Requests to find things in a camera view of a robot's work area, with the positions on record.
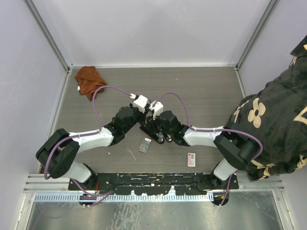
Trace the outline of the black stapler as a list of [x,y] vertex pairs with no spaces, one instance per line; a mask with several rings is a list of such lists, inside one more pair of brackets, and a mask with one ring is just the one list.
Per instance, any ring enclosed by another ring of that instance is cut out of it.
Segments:
[[166,134],[165,140],[166,140],[167,142],[169,142],[169,143],[172,142],[172,137],[171,137],[171,135]]
[[158,144],[163,144],[165,142],[164,136],[160,133],[157,128],[154,127],[153,124],[144,124],[140,126],[140,130],[142,130],[146,135],[148,135],[152,140],[156,141]]

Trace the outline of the red white staple box sleeve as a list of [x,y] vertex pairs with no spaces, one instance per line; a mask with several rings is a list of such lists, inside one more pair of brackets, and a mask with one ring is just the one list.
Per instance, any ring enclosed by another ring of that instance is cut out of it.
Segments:
[[187,155],[187,166],[188,167],[196,167],[196,154],[188,153]]

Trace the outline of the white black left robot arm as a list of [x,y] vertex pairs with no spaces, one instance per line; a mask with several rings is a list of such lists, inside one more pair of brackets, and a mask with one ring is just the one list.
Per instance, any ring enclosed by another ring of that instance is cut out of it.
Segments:
[[149,104],[129,106],[119,109],[112,121],[102,128],[81,133],[69,133],[61,128],[40,147],[35,157],[44,167],[46,178],[70,178],[85,190],[94,189],[98,178],[85,163],[75,160],[76,155],[86,150],[109,147],[121,142],[128,131],[145,120]]

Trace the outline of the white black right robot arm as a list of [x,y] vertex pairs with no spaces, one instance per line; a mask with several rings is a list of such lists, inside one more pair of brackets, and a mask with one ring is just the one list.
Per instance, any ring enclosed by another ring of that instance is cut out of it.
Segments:
[[148,116],[140,129],[157,143],[174,142],[179,146],[215,147],[223,159],[202,183],[210,189],[225,188],[231,175],[244,171],[263,150],[254,136],[237,130],[237,125],[228,122],[217,128],[197,128],[179,122],[171,111],[158,116]]

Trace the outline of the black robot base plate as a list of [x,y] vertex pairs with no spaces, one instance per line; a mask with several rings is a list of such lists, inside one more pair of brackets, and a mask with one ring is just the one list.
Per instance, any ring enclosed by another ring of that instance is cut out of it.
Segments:
[[173,188],[175,194],[205,195],[208,190],[225,190],[227,182],[214,184],[210,174],[202,172],[175,173],[99,173],[92,187],[99,193],[113,191],[116,195],[138,196],[167,195]]

